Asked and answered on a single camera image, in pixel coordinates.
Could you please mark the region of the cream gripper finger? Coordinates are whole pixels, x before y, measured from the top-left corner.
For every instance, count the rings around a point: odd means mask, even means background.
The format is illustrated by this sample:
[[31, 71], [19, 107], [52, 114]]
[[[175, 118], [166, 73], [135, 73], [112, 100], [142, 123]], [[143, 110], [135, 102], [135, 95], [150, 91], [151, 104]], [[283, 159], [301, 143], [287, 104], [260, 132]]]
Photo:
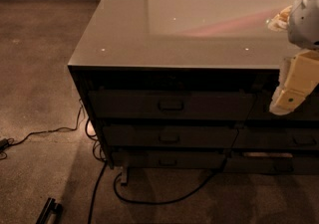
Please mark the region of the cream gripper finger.
[[285, 58], [280, 66], [279, 85], [269, 111], [276, 115], [294, 112], [319, 84], [319, 52], [303, 50]]
[[268, 29], [275, 32], [286, 31], [291, 10], [292, 7], [288, 6], [276, 14], [272, 19], [269, 20], [267, 24]]

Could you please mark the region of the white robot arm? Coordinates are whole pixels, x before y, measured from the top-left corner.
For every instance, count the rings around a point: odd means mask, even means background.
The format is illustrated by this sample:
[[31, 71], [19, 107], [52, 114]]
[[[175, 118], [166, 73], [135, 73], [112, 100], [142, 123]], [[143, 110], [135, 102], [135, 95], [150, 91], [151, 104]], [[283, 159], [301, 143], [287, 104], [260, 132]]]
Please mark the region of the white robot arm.
[[294, 112], [319, 84], [319, 0], [295, 0], [268, 23], [275, 32], [286, 31], [288, 41], [301, 51], [284, 58], [279, 85], [269, 106], [276, 115]]

